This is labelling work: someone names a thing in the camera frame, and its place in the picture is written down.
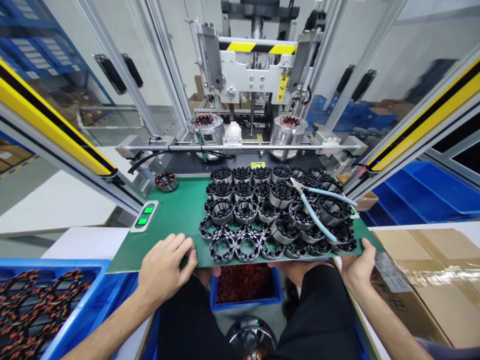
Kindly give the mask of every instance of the green workbench surface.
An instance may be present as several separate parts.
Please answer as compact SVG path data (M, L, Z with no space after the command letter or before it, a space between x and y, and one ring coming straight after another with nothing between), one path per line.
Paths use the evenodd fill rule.
M210 183L209 177L182 177L177 178L178 188L169 193L160 192L154 188L148 200L158 200L159 206L147 231L131 233L129 232L125 240L118 249L113 258L107 273L136 272L140 270L142 260L149 250L159 241L166 238L169 234L184 233L187 237L192 237L195 243L198 267L206 268L218 266L209 256L209 242L205 241L199 232L200 222L206 217L204 204L207 201L206 188ZM357 241L360 238L367 238L376 247L378 252L383 252L377 239L368 230L362 219L353 220L352 227ZM359 255L363 252L363 247L358 242L357 249L352 255ZM319 258L329 258L337 256L334 253L327 253ZM302 259L315 259L315 256L307 254ZM276 261L291 260L283 255ZM265 263L261 255L254 263ZM222 265L243 264L235 256L232 261Z

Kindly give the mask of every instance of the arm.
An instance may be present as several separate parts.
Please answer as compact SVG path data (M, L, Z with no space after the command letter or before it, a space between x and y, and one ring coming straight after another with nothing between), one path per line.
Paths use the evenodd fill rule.
M188 263L180 269L180 262L187 255ZM62 359L110 359L130 335L188 281L197 263L191 237L185 239L182 233L170 234L159 241L141 263L135 292Z
M362 244L365 251L361 256L342 257L341 275L346 288L392 359L432 359L373 288L370 275L377 251L366 238Z

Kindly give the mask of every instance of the blue handle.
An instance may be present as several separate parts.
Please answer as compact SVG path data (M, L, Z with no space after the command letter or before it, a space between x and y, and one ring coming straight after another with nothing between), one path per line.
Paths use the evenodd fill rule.
M310 214L311 219L313 222L318 226L318 228L321 230L322 233L325 234L327 238L329 238L332 242L336 243L337 238L323 225L315 211L312 209L312 207L309 204L309 201L307 200L307 197L305 196L304 193L300 195L301 200L303 201L303 204L306 206L308 213Z
M349 198L346 198L343 195L340 195L340 194L337 194L337 193L334 193L334 192L331 192L331 191L320 190L320 189L316 189L314 187L309 187L308 191L310 191L312 193L326 195L326 196L330 196L332 198L342 200L344 203L350 204L352 206L358 206L358 204L355 201L352 201L352 200L350 200Z

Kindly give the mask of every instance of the yellow sticker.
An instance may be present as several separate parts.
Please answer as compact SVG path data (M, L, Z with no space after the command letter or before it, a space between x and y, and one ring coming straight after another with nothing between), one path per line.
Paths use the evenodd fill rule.
M278 86L278 93L276 94L276 102L281 103L285 99L285 90L287 89L287 83L289 82L289 73L282 72L280 76L280 85Z
M271 50L268 52L269 54L287 54L292 55L295 51L297 51L296 45L274 45Z
M264 137L262 136L262 134L257 134L256 139L243 139L242 141L249 142L249 143L258 143L258 142L262 142L263 140L264 140Z
M251 163L251 168L252 169L265 168L265 163L264 162L252 162Z

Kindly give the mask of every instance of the leg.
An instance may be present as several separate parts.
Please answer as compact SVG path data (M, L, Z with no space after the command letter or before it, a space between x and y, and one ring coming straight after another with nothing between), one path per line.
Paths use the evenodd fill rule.
M319 265L303 277L300 306L268 360L357 359L359 341L340 272Z
M240 359L217 325L207 290L193 275L160 308L157 359Z

